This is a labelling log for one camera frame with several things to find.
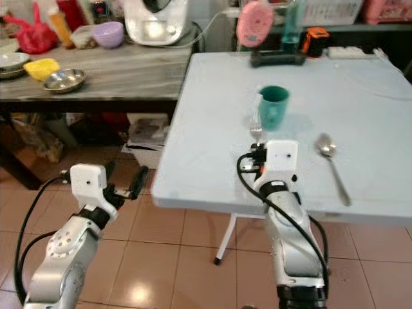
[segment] tiled floor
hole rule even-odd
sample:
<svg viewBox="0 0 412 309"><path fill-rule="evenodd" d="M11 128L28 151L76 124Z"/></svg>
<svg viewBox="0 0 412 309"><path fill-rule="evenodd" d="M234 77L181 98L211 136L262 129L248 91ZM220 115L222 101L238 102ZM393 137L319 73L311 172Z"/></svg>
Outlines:
<svg viewBox="0 0 412 309"><path fill-rule="evenodd" d="M27 150L19 156L43 179L75 162L102 164L116 158L110 181L127 187L139 169L133 157L110 147L70 151L51 167ZM17 232L34 196L0 170L0 309L21 308L12 263ZM59 228L76 211L70 188L52 186L33 212L23 243ZM104 231L77 309L237 309L244 304L277 308L270 243L262 221L239 219L222 264L212 264L228 222L227 214L157 208L147 184L141 197L127 202ZM329 309L411 308L411 227L323 225L330 243ZM314 234L320 239L315 229ZM26 286L46 243L44 239L36 244L27 257Z"/></svg>

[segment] orange bottle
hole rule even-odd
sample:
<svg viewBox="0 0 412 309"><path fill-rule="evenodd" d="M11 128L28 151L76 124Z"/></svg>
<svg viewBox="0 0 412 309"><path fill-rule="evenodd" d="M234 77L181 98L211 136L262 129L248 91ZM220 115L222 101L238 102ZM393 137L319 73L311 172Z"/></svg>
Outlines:
<svg viewBox="0 0 412 309"><path fill-rule="evenodd" d="M59 8L56 7L49 10L49 19L63 46L67 49L75 47L70 39L71 32L69 26L64 19L64 14L59 11Z"/></svg>

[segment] red plastic bag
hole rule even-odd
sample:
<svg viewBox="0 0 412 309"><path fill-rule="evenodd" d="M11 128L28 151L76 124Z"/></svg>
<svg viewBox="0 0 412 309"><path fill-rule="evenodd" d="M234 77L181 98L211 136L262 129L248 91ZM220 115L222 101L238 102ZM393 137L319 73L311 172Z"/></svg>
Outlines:
<svg viewBox="0 0 412 309"><path fill-rule="evenodd" d="M45 53L56 46L58 38L56 33L49 28L46 23L40 20L39 5L34 2L34 25L28 22L10 16L4 16L8 23L14 23L21 26L16 37L19 41L20 48L23 52L29 54Z"/></svg>

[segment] purple bowl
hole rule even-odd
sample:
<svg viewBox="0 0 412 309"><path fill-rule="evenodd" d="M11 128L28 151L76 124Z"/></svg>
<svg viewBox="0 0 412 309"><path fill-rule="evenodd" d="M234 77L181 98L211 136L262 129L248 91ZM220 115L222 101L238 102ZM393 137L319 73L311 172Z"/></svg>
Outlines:
<svg viewBox="0 0 412 309"><path fill-rule="evenodd" d="M123 24L118 21L99 24L94 27L91 35L101 47L116 48L123 42Z"/></svg>

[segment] green cup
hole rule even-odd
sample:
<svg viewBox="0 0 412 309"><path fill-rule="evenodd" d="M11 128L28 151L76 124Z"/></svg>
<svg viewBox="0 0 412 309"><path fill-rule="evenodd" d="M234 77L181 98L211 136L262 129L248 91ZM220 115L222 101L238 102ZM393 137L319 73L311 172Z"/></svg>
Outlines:
<svg viewBox="0 0 412 309"><path fill-rule="evenodd" d="M289 101L289 91L279 86L264 87L259 104L259 117L263 129L273 130L283 120Z"/></svg>

